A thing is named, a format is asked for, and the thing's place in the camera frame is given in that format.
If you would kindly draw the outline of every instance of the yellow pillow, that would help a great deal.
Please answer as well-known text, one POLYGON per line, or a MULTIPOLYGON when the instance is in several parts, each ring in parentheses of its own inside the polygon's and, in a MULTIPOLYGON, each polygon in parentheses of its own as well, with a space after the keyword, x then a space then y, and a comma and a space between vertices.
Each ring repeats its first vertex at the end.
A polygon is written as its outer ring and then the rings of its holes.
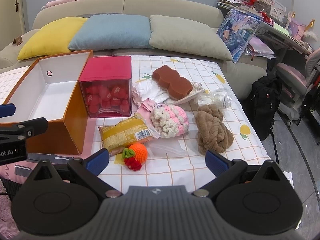
POLYGON ((22 47, 18 60, 70 52, 70 41, 87 20, 82 17, 66 17, 48 23, 22 47))

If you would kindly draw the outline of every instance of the barcode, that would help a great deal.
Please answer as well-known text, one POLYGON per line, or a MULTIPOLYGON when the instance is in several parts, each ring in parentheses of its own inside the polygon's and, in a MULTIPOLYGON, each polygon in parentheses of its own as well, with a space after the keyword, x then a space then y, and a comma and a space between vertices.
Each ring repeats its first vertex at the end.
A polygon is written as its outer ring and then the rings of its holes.
POLYGON ((149 130, 146 129, 146 130, 142 130, 140 132, 136 132, 134 134, 134 136, 136 137, 136 140, 141 140, 141 139, 144 139, 148 136, 151 136, 151 134, 150 134, 149 130))

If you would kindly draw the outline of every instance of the red candy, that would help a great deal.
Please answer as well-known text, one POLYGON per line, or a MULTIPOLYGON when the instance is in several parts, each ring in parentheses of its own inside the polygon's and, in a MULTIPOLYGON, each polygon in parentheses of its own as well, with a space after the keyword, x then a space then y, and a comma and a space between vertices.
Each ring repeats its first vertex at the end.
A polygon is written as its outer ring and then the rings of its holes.
POLYGON ((90 87, 86 88, 85 91, 90 94, 98 94, 99 87, 98 86, 90 86, 90 87))
POLYGON ((99 105, 90 105, 89 106, 89 111, 93 114, 95 114, 96 112, 98 112, 99 110, 99 105))
POLYGON ((110 107, 111 107, 110 101, 102 101, 101 107, 103 107, 103 108, 110 108, 110 107))
POLYGON ((90 105, 97 105, 100 103, 100 98, 98 95, 91 95, 91 94, 88 94, 87 97, 86 97, 86 100, 87 100, 87 105, 90 106, 90 105))
POLYGON ((125 98, 126 94, 127 94, 126 90, 120 86, 115 86, 111 91, 111 95, 120 99, 125 98))
POLYGON ((124 99, 122 100, 122 104, 120 105, 120 110, 122 112, 129 112, 129 102, 128 100, 124 99))
POLYGON ((119 98, 113 97, 113 98, 111 98, 110 104, 111 104, 111 106, 119 106, 119 105, 121 105, 121 101, 119 98))
POLYGON ((110 93, 110 91, 108 90, 108 88, 105 87, 105 86, 100 86, 99 96, 101 97, 102 100, 105 100, 105 101, 111 99, 111 93, 110 93))

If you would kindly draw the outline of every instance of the pink plush toy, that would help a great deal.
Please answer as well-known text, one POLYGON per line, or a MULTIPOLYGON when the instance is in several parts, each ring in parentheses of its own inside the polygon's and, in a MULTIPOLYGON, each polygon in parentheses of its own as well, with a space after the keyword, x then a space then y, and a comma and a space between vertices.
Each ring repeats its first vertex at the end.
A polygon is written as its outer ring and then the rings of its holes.
POLYGON ((51 6, 54 6, 54 5, 58 5, 58 4, 66 3, 66 2, 73 2, 73 1, 77 1, 77 0, 55 0, 55 1, 51 1, 51 2, 46 3, 46 5, 41 8, 41 10, 45 9, 45 8, 48 8, 48 7, 51 7, 51 6))

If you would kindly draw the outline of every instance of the brown sponge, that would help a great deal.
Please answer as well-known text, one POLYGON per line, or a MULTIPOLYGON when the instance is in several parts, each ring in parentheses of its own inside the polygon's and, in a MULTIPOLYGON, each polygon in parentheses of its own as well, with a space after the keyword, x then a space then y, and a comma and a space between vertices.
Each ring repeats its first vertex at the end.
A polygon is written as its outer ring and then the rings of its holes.
POLYGON ((190 81, 181 77, 178 71, 164 65, 156 69, 152 74, 152 79, 155 80, 159 87, 168 91, 171 98, 180 100, 192 91, 190 81))

